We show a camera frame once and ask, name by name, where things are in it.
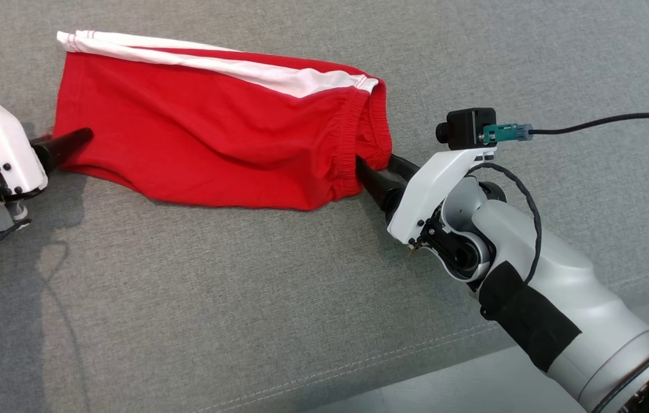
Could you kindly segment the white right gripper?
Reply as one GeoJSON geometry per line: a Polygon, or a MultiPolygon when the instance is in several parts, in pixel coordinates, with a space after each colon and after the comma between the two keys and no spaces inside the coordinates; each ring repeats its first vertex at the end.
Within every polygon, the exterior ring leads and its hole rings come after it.
{"type": "Polygon", "coordinates": [[[478,148],[437,152],[422,166],[390,155],[387,170],[408,183],[391,180],[369,167],[364,158],[356,156],[359,182],[383,212],[393,212],[387,230],[406,246],[413,246],[427,221],[438,206],[455,190],[472,167],[495,155],[497,148],[478,148]]]}

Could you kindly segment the red shorts with white stripe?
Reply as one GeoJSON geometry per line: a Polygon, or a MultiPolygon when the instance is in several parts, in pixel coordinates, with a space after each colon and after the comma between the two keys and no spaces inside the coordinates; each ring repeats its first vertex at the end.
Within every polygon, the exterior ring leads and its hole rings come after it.
{"type": "Polygon", "coordinates": [[[387,167],[382,79],[340,63],[78,30],[55,138],[90,128],[68,172],[157,201],[314,210],[357,195],[356,160],[387,167]]]}

